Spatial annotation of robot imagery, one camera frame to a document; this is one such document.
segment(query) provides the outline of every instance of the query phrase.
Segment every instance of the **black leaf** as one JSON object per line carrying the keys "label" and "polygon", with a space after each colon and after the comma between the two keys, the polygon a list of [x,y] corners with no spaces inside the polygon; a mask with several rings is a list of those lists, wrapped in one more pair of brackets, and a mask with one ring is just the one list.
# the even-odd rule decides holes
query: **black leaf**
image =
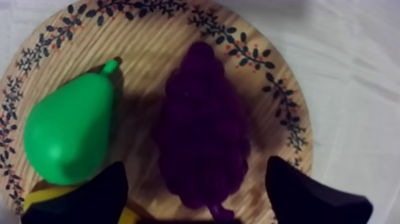
{"label": "black leaf", "polygon": [[61,38],[57,38],[57,41],[55,42],[57,48],[60,48],[60,47],[61,47],[61,43],[62,43],[62,42],[63,42],[63,41],[61,40]]}
{"label": "black leaf", "polygon": [[240,61],[239,65],[240,66],[245,66],[249,60],[247,58],[243,58],[242,61]]}
{"label": "black leaf", "polygon": [[43,48],[43,54],[45,54],[46,57],[48,57],[49,54],[49,50],[47,48]]}
{"label": "black leaf", "polygon": [[236,54],[238,54],[238,51],[237,51],[237,49],[233,49],[233,50],[229,51],[228,54],[229,55],[236,55]]}
{"label": "black leaf", "polygon": [[124,5],[121,3],[118,3],[118,10],[119,11],[124,11]]}
{"label": "black leaf", "polygon": [[58,33],[60,33],[60,35],[63,35],[65,33],[65,30],[62,27],[59,27],[57,31]]}
{"label": "black leaf", "polygon": [[280,115],[282,114],[282,110],[278,109],[275,113],[275,117],[280,117]]}
{"label": "black leaf", "polygon": [[145,4],[143,4],[143,3],[141,3],[141,2],[135,2],[135,3],[133,4],[133,6],[134,6],[135,8],[143,8],[143,6],[145,6]]}
{"label": "black leaf", "polygon": [[236,32],[236,28],[234,28],[234,27],[228,28],[228,29],[226,30],[226,32],[228,32],[228,33],[234,33],[234,32]]}
{"label": "black leaf", "polygon": [[63,21],[66,25],[70,25],[70,24],[72,23],[72,21],[71,21],[69,18],[67,18],[67,17],[62,18],[62,21]]}
{"label": "black leaf", "polygon": [[139,12],[139,17],[140,18],[143,18],[144,16],[146,16],[147,15],[147,9],[142,9],[140,12]]}
{"label": "black leaf", "polygon": [[270,92],[271,91],[271,86],[265,86],[262,88],[262,91],[264,92]]}
{"label": "black leaf", "polygon": [[225,36],[220,36],[219,38],[217,38],[217,40],[215,41],[217,44],[221,44],[225,41]]}
{"label": "black leaf", "polygon": [[286,119],[287,120],[291,120],[292,119],[292,113],[291,112],[287,112]]}
{"label": "black leaf", "polygon": [[73,37],[74,35],[72,34],[72,32],[71,32],[71,30],[67,30],[67,38],[68,38],[68,40],[70,40],[70,41],[72,41],[72,37]]}
{"label": "black leaf", "polygon": [[81,5],[78,9],[78,14],[83,14],[86,11],[86,7],[86,4]]}
{"label": "black leaf", "polygon": [[97,18],[97,25],[101,26],[101,25],[103,25],[103,22],[104,22],[104,16],[100,15]]}
{"label": "black leaf", "polygon": [[74,12],[74,7],[72,5],[68,6],[68,12],[72,14]]}
{"label": "black leaf", "polygon": [[266,62],[265,66],[269,69],[275,69],[275,65],[272,62]]}
{"label": "black leaf", "polygon": [[80,19],[78,19],[78,18],[75,19],[75,23],[76,23],[78,26],[81,26],[81,25],[82,25],[82,21],[81,21]]}
{"label": "black leaf", "polygon": [[297,107],[297,104],[296,104],[295,102],[290,102],[290,103],[289,103],[289,106],[290,106],[290,107]]}
{"label": "black leaf", "polygon": [[98,0],[97,1],[97,5],[101,8],[103,7],[103,1],[102,0]]}
{"label": "black leaf", "polygon": [[247,39],[247,35],[246,35],[246,33],[242,33],[242,34],[240,34],[240,39],[242,40],[242,42],[246,42],[246,39]]}
{"label": "black leaf", "polygon": [[125,16],[128,20],[133,20],[133,14],[131,12],[126,12]]}
{"label": "black leaf", "polygon": [[92,17],[94,17],[96,14],[97,14],[97,10],[89,10],[89,11],[86,13],[86,17],[92,18]]}
{"label": "black leaf", "polygon": [[114,12],[110,7],[106,7],[105,12],[107,13],[108,16],[113,16]]}
{"label": "black leaf", "polygon": [[45,35],[43,33],[39,36],[39,43],[43,43],[45,41]]}
{"label": "black leaf", "polygon": [[276,98],[279,97],[279,95],[280,95],[280,91],[277,90],[277,91],[275,91],[275,93],[274,93],[274,95],[273,95],[273,98],[276,99]]}
{"label": "black leaf", "polygon": [[262,53],[262,56],[268,57],[270,54],[271,54],[271,50],[265,50],[265,51]]}
{"label": "black leaf", "polygon": [[258,49],[257,48],[255,48],[254,51],[253,51],[253,57],[255,59],[257,59],[257,57],[258,57]]}
{"label": "black leaf", "polygon": [[286,94],[287,96],[290,96],[290,95],[293,94],[293,90],[288,90],[288,91],[285,92],[285,94]]}
{"label": "black leaf", "polygon": [[227,40],[229,43],[234,43],[234,42],[235,42],[235,39],[233,38],[233,36],[227,36],[227,37],[226,37],[226,40]]}
{"label": "black leaf", "polygon": [[50,45],[52,41],[53,41],[53,39],[51,39],[51,38],[45,40],[45,45],[46,46]]}
{"label": "black leaf", "polygon": [[53,26],[47,26],[46,30],[49,32],[53,32],[54,31],[54,27]]}
{"label": "black leaf", "polygon": [[271,73],[267,72],[265,76],[267,77],[268,81],[274,82],[274,76]]}

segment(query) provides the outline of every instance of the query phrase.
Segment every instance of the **plastic fruit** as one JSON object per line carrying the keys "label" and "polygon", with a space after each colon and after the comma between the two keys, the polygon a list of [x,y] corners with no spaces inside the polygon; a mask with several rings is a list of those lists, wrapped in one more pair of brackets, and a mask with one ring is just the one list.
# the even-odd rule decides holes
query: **plastic fruit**
{"label": "plastic fruit", "polygon": [[107,76],[88,73],[37,103],[30,112],[24,147],[30,164],[48,182],[72,185],[92,177],[107,153],[113,86]]}

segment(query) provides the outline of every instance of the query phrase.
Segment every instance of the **white tablecloth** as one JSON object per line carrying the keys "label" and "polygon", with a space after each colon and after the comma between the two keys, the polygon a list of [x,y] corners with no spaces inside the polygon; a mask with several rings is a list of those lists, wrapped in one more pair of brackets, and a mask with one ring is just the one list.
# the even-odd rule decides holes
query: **white tablecloth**
{"label": "white tablecloth", "polygon": [[[30,32],[71,2],[0,0],[0,74]],[[400,2],[218,2],[259,28],[298,79],[314,135],[312,176],[368,196],[370,223],[400,223]]]}

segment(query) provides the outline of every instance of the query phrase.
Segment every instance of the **wooden plate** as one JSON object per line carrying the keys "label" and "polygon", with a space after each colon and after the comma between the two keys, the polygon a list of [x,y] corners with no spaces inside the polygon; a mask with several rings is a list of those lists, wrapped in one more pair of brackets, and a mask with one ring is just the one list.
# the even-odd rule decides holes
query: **wooden plate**
{"label": "wooden plate", "polygon": [[246,223],[274,222],[264,187],[267,160],[279,155],[310,173],[313,140],[307,106],[289,66],[268,39],[207,0],[81,1],[27,38],[0,83],[0,191],[7,206],[21,214],[24,195],[40,180],[23,150],[31,108],[68,80],[120,57],[121,74],[114,85],[121,95],[110,158],[125,162],[130,199],[157,218],[210,218],[206,209],[186,209],[166,190],[149,134],[166,78],[198,40],[214,47],[249,112],[249,172],[224,206]]}

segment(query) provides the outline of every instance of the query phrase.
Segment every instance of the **purple grapes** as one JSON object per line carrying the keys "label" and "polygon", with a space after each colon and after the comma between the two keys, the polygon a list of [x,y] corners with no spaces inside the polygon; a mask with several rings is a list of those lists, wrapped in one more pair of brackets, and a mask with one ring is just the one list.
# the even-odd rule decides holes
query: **purple grapes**
{"label": "purple grapes", "polygon": [[246,116],[235,87],[211,46],[194,43],[168,79],[155,140],[167,188],[190,209],[207,206],[216,220],[232,219],[222,202],[248,170]]}

